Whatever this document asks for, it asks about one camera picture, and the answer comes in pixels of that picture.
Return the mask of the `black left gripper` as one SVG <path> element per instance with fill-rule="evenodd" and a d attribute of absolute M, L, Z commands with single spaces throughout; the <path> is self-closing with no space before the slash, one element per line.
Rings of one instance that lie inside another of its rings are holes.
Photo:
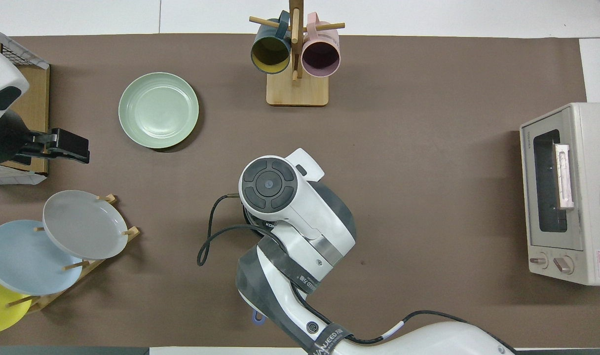
<path fill-rule="evenodd" d="M 30 131 L 30 138 L 14 155 L 16 163 L 30 163 L 37 159 L 68 159 L 82 164 L 90 162 L 89 141 L 61 128 L 47 132 Z"/>

